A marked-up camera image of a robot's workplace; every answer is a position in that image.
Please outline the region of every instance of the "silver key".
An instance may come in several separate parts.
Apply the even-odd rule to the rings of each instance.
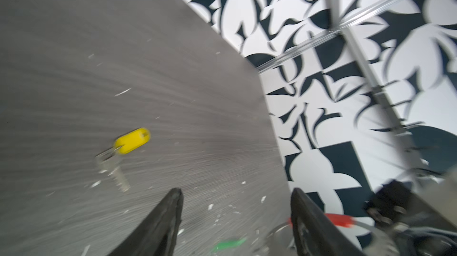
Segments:
[[[98,154],[95,159],[100,168],[100,173],[108,173],[108,176],[113,176],[116,179],[116,183],[125,192],[130,189],[129,182],[125,179],[124,174],[121,171],[122,158],[119,156],[113,148],[110,148],[104,152]]]

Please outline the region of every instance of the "yellow key tag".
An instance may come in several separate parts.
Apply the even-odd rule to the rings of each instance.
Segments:
[[[117,138],[114,149],[117,149],[119,154],[127,154],[144,145],[150,138],[151,134],[146,128],[139,128]]]

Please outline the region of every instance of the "white debris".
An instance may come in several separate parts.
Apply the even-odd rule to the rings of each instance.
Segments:
[[[129,89],[123,91],[122,93],[118,93],[117,95],[115,95],[115,97],[120,96],[121,94],[126,93],[126,92],[128,92],[129,90],[131,90],[131,89],[132,89],[132,88],[129,88]]]
[[[85,256],[87,254],[87,252],[89,251],[89,248],[90,248],[90,244],[86,247],[84,247],[84,251],[83,251],[83,254],[81,254],[81,256]]]
[[[100,183],[101,183],[101,181],[96,181],[90,187],[96,187],[96,186],[100,185]]]

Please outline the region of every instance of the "metal table surface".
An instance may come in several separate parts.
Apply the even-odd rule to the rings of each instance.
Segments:
[[[243,236],[218,255],[250,255],[285,221],[257,71],[184,2],[0,3],[0,255],[105,255],[172,187],[178,256]],[[138,127],[152,136],[124,156],[123,193],[94,157]]]

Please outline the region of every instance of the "green plastic piece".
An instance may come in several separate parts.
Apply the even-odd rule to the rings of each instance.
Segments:
[[[236,241],[219,242],[216,244],[216,246],[214,246],[213,252],[238,247],[241,244],[243,244],[245,241],[246,241],[246,238],[236,240]]]

